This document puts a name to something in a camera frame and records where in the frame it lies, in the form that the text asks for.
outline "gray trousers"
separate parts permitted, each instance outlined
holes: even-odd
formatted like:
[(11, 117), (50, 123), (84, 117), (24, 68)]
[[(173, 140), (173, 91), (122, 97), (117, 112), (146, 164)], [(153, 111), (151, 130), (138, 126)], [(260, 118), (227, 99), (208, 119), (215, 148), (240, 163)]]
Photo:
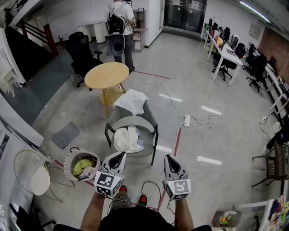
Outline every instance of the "gray trousers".
[[(126, 59), (126, 65), (129, 68), (130, 71), (133, 71), (134, 62), (132, 60), (132, 34), (125, 35), (125, 59)], [(122, 63), (121, 56), (114, 56), (114, 60), (118, 63)]]
[(116, 210), (118, 208), (132, 208), (131, 199), (127, 192), (119, 192), (115, 196), (115, 200), (112, 202), (112, 207), (109, 212)]

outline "woven basket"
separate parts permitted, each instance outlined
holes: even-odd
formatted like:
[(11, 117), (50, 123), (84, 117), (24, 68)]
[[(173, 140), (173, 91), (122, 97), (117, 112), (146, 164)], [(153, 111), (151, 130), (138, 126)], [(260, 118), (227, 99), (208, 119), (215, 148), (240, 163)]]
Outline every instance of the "woven basket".
[[(79, 178), (77, 178), (77, 177), (75, 177), (73, 175), (73, 169), (74, 169), (74, 166), (76, 165), (76, 163), (78, 161), (80, 161), (81, 159), (87, 158), (87, 157), (94, 157), (98, 161), (97, 161), (95, 170), (90, 175), (90, 177), (81, 180), (81, 179), (79, 179)], [(94, 180), (96, 172), (99, 169), (99, 166), (100, 166), (100, 159), (98, 158), (98, 156), (95, 153), (87, 151), (87, 150), (84, 150), (82, 148), (71, 148), (70, 149), (70, 153), (65, 158), (63, 171), (64, 171), (65, 176), (68, 179), (70, 179), (70, 180), (73, 180), (73, 181), (88, 181), (88, 180)]]

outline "fire extinguisher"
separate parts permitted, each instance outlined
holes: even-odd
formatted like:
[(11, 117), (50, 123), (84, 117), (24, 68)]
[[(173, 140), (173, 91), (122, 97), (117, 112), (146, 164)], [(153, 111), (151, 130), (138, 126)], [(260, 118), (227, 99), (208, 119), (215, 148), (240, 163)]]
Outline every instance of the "fire extinguisher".
[(62, 48), (64, 48), (63, 37), (61, 35), (59, 35), (59, 41), (60, 41), (60, 45), (62, 46)]

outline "gray plastic mat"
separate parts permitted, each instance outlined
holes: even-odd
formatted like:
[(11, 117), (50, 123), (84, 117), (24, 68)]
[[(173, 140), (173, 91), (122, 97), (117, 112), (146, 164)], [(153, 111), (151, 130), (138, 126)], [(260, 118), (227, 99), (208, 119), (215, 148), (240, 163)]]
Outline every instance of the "gray plastic mat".
[(64, 148), (70, 144), (80, 134), (80, 130), (76, 127), (75, 123), (69, 122), (64, 129), (59, 132), (53, 133), (51, 140), (58, 147)]

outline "brick wall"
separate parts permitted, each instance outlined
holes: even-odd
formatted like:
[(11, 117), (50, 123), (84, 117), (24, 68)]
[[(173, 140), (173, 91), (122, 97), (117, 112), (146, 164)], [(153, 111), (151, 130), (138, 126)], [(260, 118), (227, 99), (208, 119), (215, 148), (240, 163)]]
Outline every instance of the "brick wall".
[(267, 60), (270, 60), (272, 55), (276, 58), (277, 75), (281, 75), (289, 83), (289, 41), (266, 27), (259, 50)]

